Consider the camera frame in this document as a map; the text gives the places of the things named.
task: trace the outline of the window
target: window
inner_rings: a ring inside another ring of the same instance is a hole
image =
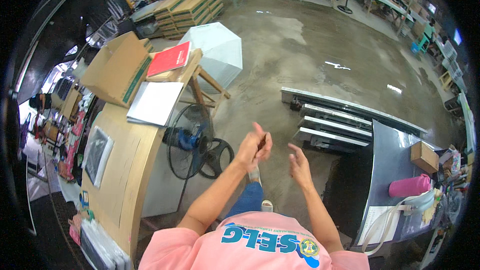
[[[435,5],[429,3],[428,4],[428,9],[429,11],[432,13],[432,14],[435,14],[435,11],[437,10],[437,8],[435,7]]]

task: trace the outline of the foot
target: foot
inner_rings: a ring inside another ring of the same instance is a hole
[[[260,180],[260,169],[258,169],[258,166],[252,172],[248,172],[248,178],[250,179],[250,182],[258,182],[260,186],[262,186],[262,181]]]
[[[261,211],[262,212],[273,212],[273,204],[272,201],[265,199],[261,202]]]

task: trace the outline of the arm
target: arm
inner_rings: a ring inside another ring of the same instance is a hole
[[[45,94],[40,94],[39,97],[42,101],[42,108],[40,109],[40,113],[43,113],[43,111],[45,111]]]
[[[288,144],[288,147],[295,151],[295,155],[288,156],[290,175],[297,181],[307,201],[313,235],[329,254],[343,250],[339,232],[315,189],[307,158],[299,147],[293,144]]]
[[[198,233],[199,236],[203,235],[222,212],[243,177],[256,167],[258,161],[268,158],[272,148],[272,138],[257,123],[253,126],[255,132],[249,132],[245,137],[232,163],[192,203],[177,227],[186,227]]]

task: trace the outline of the jeans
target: jeans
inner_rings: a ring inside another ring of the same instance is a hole
[[[225,219],[245,212],[260,212],[264,190],[259,182],[251,182],[245,186],[245,189],[238,197],[237,202],[225,216]]]

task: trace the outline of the hand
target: hand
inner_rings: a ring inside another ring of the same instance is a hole
[[[262,127],[254,122],[255,131],[250,131],[243,139],[233,162],[240,165],[241,169],[251,172],[259,161],[266,161],[272,149],[272,136],[264,132]]]
[[[307,190],[314,187],[312,175],[310,174],[310,166],[308,159],[303,154],[301,148],[289,143],[288,148],[293,150],[295,154],[289,154],[290,160],[290,176],[295,178],[302,190]]]
[[[272,135],[270,135],[269,132],[265,132],[259,123],[253,122],[252,125],[255,129],[255,134],[262,138],[255,157],[258,158],[259,161],[264,162],[270,158],[270,152],[273,146]]]

